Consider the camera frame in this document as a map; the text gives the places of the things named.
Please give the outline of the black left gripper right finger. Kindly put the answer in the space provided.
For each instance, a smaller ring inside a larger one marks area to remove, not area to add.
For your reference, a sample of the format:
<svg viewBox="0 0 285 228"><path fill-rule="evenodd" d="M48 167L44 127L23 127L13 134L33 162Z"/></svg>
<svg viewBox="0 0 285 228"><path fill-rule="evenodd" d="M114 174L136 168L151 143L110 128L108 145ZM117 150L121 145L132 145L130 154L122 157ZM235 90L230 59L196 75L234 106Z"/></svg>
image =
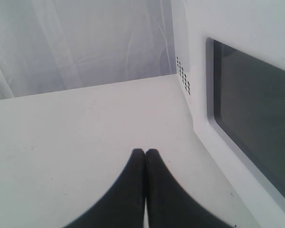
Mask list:
<svg viewBox="0 0 285 228"><path fill-rule="evenodd" d="M174 179L160 153L145 154L148 222L151 228L229 228L195 201Z"/></svg>

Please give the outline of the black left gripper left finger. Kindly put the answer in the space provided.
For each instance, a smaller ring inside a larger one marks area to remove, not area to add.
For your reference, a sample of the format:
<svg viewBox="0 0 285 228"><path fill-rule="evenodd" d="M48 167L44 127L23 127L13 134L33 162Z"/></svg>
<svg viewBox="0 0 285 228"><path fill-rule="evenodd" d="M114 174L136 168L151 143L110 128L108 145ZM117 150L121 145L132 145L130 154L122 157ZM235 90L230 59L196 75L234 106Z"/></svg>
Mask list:
<svg viewBox="0 0 285 228"><path fill-rule="evenodd" d="M123 171L89 210L67 228L142 228L146 195L146 164L142 149L134 149Z"/></svg>

